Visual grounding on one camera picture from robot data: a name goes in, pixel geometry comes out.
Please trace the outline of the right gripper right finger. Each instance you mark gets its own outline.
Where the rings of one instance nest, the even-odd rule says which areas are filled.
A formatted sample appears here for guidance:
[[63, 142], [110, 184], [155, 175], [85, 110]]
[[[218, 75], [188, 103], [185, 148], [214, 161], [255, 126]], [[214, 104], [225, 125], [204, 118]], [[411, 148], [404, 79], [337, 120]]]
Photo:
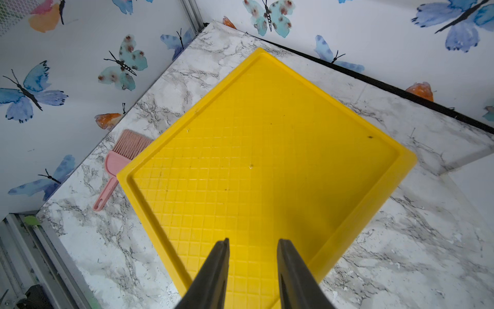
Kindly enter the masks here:
[[279, 240], [277, 265], [281, 308], [335, 309], [288, 239]]

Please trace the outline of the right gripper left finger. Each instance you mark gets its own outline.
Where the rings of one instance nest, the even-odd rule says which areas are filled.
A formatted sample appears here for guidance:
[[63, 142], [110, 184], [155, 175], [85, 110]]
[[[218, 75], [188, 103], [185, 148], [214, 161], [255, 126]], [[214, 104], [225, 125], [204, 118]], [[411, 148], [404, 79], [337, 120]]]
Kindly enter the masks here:
[[230, 258], [229, 239], [218, 241], [176, 308], [224, 308]]

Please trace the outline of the yellow plastic drawer cabinet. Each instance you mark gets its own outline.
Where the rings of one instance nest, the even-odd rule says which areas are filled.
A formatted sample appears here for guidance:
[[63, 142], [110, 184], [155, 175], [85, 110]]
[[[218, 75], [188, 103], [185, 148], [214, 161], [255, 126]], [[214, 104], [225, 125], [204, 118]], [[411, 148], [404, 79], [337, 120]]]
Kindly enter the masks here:
[[279, 240], [322, 281], [416, 162], [259, 48], [118, 180], [181, 295], [228, 239], [225, 306], [279, 308]]

